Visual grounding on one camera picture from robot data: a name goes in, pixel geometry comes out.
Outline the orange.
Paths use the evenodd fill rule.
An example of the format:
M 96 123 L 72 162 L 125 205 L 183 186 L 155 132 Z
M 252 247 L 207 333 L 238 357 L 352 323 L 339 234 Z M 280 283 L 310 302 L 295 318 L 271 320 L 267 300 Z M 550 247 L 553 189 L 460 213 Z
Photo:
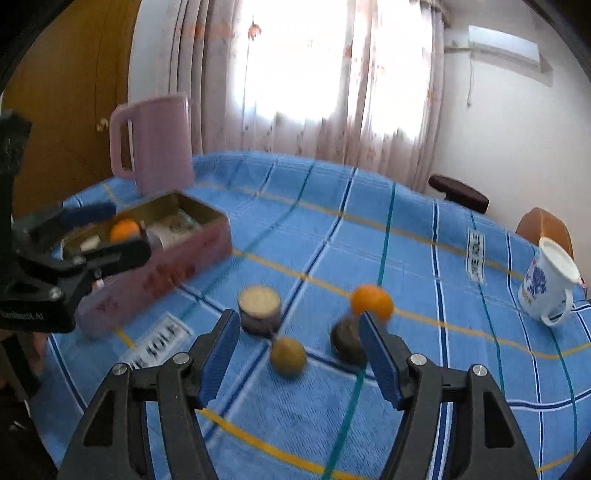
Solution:
M 381 286 L 363 284 L 353 290 L 351 299 L 352 313 L 356 316 L 363 312 L 372 312 L 381 321 L 388 321 L 394 314 L 394 302 Z
M 141 228 L 133 219 L 122 219 L 113 224 L 109 231 L 111 243 L 124 242 L 141 235 Z

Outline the half cut dark fruit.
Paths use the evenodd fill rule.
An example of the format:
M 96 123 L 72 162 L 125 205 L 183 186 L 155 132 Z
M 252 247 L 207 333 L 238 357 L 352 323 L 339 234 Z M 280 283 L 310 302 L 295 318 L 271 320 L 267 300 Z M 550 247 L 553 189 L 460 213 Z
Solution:
M 81 252 L 87 252 L 94 249 L 97 249 L 101 245 L 101 238 L 99 235 L 93 235 L 85 240 L 83 240 L 80 245 L 79 249 Z

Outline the pink metal tin box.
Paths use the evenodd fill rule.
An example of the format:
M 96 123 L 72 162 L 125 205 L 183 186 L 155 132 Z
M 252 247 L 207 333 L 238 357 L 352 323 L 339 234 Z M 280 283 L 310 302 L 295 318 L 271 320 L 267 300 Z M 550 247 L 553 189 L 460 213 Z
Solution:
M 147 228 L 156 220 L 182 209 L 201 228 L 183 241 L 166 249 L 152 248 L 150 259 L 142 267 L 95 281 L 92 292 L 79 304 L 75 320 L 82 332 L 101 337 L 122 326 L 153 302 L 194 275 L 221 262 L 231 253 L 228 216 L 207 203 L 180 191 L 144 199 L 126 208 L 114 218 L 82 227 L 62 241 L 65 257 L 85 252 L 79 249 L 86 238 L 99 235 L 102 247 L 109 240 L 109 231 L 122 219 L 133 219 Z

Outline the dark passion fruit back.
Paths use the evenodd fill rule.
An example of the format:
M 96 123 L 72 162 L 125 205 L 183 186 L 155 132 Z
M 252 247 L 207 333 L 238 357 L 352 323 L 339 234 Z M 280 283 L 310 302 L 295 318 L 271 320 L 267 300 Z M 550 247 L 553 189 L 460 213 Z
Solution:
M 367 355 L 359 334 L 358 317 L 346 315 L 332 326 L 331 345 L 342 362 L 356 366 L 367 364 Z

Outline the cut brown fruit stump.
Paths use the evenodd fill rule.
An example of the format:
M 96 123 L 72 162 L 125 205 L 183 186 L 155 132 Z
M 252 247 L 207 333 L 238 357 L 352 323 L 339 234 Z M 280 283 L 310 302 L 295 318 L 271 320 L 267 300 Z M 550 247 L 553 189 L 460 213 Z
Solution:
M 242 330 L 249 335 L 271 338 L 280 329 L 281 299 L 276 289 L 257 284 L 238 294 Z

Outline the small yellow-green fruit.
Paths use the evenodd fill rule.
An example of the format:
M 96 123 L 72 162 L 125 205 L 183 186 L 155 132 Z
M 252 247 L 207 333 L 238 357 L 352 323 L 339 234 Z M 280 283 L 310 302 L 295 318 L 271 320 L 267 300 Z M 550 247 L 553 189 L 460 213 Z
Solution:
M 304 372 L 308 357 L 304 346 L 290 337 L 276 337 L 270 348 L 270 364 L 277 374 L 296 378 Z

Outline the paper card in tin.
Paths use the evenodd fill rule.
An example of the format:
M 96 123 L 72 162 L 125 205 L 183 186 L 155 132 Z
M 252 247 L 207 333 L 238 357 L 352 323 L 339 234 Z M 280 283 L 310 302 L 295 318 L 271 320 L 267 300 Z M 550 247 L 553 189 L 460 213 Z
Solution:
M 147 239 L 152 248 L 166 249 L 197 232 L 201 225 L 188 213 L 178 209 L 146 228 Z

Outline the pink electric kettle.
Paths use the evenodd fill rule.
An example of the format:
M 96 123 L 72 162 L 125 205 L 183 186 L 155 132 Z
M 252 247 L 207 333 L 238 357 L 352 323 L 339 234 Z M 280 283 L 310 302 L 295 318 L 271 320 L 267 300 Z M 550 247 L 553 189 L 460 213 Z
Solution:
M 131 163 L 122 163 L 121 128 L 131 129 Z M 111 170 L 142 196 L 193 185 L 189 99 L 174 93 L 118 106 L 109 121 Z

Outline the brown wooden door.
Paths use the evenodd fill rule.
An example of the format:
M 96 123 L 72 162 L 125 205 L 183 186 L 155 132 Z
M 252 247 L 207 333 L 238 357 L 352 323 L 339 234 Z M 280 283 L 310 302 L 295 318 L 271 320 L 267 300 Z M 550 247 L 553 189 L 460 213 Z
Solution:
M 3 104 L 32 123 L 13 215 L 111 177 L 109 120 L 127 100 L 137 1 L 74 1 L 16 67 Z

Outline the white blue floral mug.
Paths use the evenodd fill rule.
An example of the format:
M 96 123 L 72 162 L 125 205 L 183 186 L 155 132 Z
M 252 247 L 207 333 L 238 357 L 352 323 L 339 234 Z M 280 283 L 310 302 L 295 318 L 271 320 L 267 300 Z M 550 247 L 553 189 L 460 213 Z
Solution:
M 581 283 L 577 265 L 556 241 L 541 237 L 518 290 L 522 309 L 550 328 L 563 324 L 573 307 L 573 291 Z

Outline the blue plaid tablecloth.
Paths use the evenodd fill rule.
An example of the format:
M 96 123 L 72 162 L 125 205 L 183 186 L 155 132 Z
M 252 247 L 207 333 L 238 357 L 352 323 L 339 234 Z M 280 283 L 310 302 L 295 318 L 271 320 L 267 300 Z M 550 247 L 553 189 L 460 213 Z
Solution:
M 253 284 L 280 294 L 280 333 L 308 365 L 288 381 L 270 344 L 242 335 L 221 389 L 198 414 L 222 479 L 376 479 L 401 415 L 374 373 L 346 365 L 329 334 L 363 284 L 394 301 L 388 329 L 436 364 L 485 365 L 504 392 L 543 479 L 567 469 L 590 433 L 590 305 L 549 329 L 518 289 L 534 256 L 492 220 L 352 167 L 263 153 L 193 162 L 188 195 L 228 216 L 228 260 L 183 281 L 101 339 L 49 339 L 32 416 L 55 461 L 110 367 L 161 360 L 211 330 Z

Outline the orange wooden chair back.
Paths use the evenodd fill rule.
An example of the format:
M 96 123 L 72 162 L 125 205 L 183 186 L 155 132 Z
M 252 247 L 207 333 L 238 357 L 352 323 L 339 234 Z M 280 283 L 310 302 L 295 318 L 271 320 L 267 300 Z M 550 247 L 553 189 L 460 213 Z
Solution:
M 550 238 L 558 243 L 571 258 L 574 258 L 572 240 L 567 226 L 550 212 L 535 207 L 520 220 L 516 234 L 534 245 L 539 244 L 542 237 Z

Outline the dark round stool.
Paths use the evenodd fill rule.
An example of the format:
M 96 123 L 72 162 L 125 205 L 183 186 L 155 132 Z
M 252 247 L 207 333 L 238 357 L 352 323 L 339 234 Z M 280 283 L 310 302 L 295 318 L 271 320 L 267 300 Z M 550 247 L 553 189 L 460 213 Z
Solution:
M 488 210 L 489 199 L 480 191 L 459 180 L 443 175 L 431 175 L 428 184 L 436 191 L 443 193 L 448 201 L 479 214 L 485 214 Z

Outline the floral sheer curtain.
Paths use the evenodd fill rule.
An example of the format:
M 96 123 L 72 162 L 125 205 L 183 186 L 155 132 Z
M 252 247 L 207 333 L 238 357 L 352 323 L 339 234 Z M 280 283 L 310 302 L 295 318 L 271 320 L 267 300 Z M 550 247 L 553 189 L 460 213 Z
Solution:
M 194 153 L 281 153 L 427 186 L 444 86 L 440 1 L 172 1 L 170 90 Z

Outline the white air conditioner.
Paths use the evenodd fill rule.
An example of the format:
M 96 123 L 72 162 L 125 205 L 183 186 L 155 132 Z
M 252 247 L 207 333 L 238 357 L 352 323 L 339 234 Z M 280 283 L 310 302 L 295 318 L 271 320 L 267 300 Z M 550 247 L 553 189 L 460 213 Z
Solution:
M 469 46 L 475 51 L 503 56 L 534 68 L 541 64 L 536 43 L 506 32 L 470 25 L 468 40 Z

